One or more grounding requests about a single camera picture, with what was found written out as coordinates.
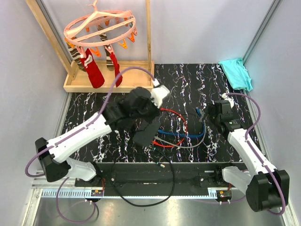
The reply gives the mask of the black network switch box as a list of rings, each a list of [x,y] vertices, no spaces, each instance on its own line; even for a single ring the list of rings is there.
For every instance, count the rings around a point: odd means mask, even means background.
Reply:
[[[152,123],[142,121],[133,137],[133,142],[139,146],[150,146],[160,125],[159,121],[153,121]]]

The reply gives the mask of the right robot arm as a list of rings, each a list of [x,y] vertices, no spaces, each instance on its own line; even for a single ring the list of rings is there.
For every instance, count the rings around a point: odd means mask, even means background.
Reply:
[[[278,170],[260,151],[252,139],[246,138],[247,129],[235,117],[229,99],[209,103],[202,115],[204,122],[215,126],[218,132],[237,151],[247,167],[244,173],[238,167],[225,167],[214,174],[218,186],[232,184],[245,196],[254,212],[281,208],[288,205],[290,177],[285,170]]]

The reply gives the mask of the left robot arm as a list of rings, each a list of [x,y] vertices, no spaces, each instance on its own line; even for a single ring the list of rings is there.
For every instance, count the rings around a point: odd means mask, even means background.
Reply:
[[[160,107],[168,95],[169,90],[163,85],[151,91],[135,88],[65,134],[50,140],[42,137],[36,140],[37,152],[41,153],[39,161],[47,181],[56,182],[70,177],[82,179],[91,186],[99,185],[102,175],[97,165],[72,159],[70,155],[98,137],[117,129],[130,128],[136,119],[151,124],[159,116]]]

